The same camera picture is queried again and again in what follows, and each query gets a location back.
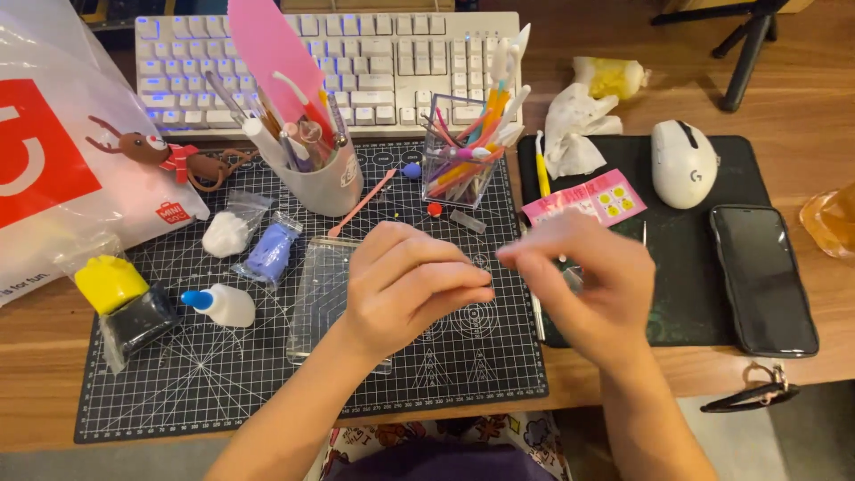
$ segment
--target white mechanical keyboard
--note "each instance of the white mechanical keyboard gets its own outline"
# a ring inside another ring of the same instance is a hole
[[[420,137],[421,113],[434,93],[484,99],[498,40],[520,30],[516,12],[285,15],[326,73],[354,137]],[[137,93],[169,138],[240,139],[227,106],[206,85],[222,78],[242,108],[257,99],[256,81],[231,41],[225,15],[152,16],[136,20]],[[511,96],[520,87],[516,82]],[[481,107],[441,105],[452,131]],[[522,123],[522,111],[512,125]]]

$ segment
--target brown reindeer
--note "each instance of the brown reindeer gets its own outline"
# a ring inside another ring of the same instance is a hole
[[[166,170],[174,170],[177,182],[185,183],[188,180],[197,189],[203,192],[214,192],[222,185],[238,167],[250,161],[255,152],[244,154],[234,149],[226,149],[222,155],[236,155],[240,160],[229,165],[228,162],[214,157],[202,155],[199,149],[192,145],[181,146],[167,144],[165,140],[155,135],[142,135],[139,132],[128,132],[120,134],[112,125],[95,116],[89,116],[89,120],[95,122],[102,128],[107,129],[119,140],[119,146],[113,147],[109,142],[101,144],[92,137],[86,137],[86,141],[94,145],[99,151],[108,154],[124,154],[125,157],[143,165],[162,167]],[[211,187],[201,185],[196,176],[206,181],[214,182]]]

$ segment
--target desk surface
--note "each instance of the desk surface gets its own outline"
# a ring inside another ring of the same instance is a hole
[[[517,4],[482,0],[481,7],[513,10]],[[716,110],[712,100],[727,88],[739,52],[716,61],[709,50],[740,20],[647,26],[646,19],[655,14],[651,5],[623,0],[555,0],[520,12],[520,22],[533,25],[522,74],[532,87],[523,107],[527,133],[542,128],[552,98],[572,81],[573,56],[589,55],[636,59],[653,70],[650,86],[613,112],[623,119],[627,134],[648,134],[655,123],[678,118],[706,134],[747,137],[772,204],[790,226],[821,338],[819,355],[788,361],[787,374],[799,384],[854,378],[855,270],[816,247],[801,228],[798,212],[810,196],[855,181],[855,56],[850,48],[855,3],[823,0],[800,14],[781,17],[781,39],[764,47],[745,102],[730,115]],[[126,53],[116,54],[119,64]],[[519,205],[515,152],[509,160]],[[91,312],[66,279],[0,309],[0,451],[73,446]],[[657,348],[656,355],[677,396],[741,389],[743,370],[751,363],[729,347],[664,347]],[[599,402],[597,372],[578,354],[545,347],[544,359],[551,392],[544,399],[347,419],[339,424]]]

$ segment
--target red scarf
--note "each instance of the red scarf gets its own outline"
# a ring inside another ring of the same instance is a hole
[[[160,166],[166,170],[175,171],[175,180],[179,184],[187,183],[187,158],[199,152],[199,149],[192,145],[181,146],[176,144],[168,144],[171,152],[169,159]]]

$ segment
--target white wireless mouse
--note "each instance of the white wireless mouse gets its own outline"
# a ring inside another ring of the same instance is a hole
[[[697,128],[681,121],[653,128],[653,188],[665,204],[691,209],[712,189],[719,157]]]

